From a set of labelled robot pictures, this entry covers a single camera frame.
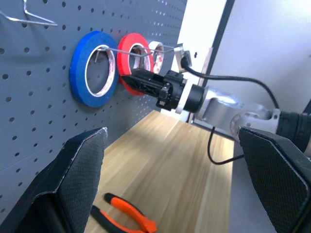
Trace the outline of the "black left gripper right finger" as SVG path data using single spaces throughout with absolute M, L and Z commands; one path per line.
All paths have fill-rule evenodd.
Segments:
M 278 233 L 311 231 L 311 163 L 289 139 L 239 129 L 252 185 Z

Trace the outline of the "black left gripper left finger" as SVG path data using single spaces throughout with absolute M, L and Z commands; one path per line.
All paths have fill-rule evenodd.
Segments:
M 82 233 L 97 194 L 107 128 L 69 139 L 0 225 L 2 233 Z

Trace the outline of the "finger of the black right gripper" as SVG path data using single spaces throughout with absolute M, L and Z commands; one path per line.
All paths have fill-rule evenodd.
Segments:
M 133 69 L 131 77 L 138 84 L 164 84 L 164 77 L 145 69 Z
M 161 84 L 137 76 L 121 76 L 120 79 L 125 89 L 134 96 L 157 97 L 161 89 Z

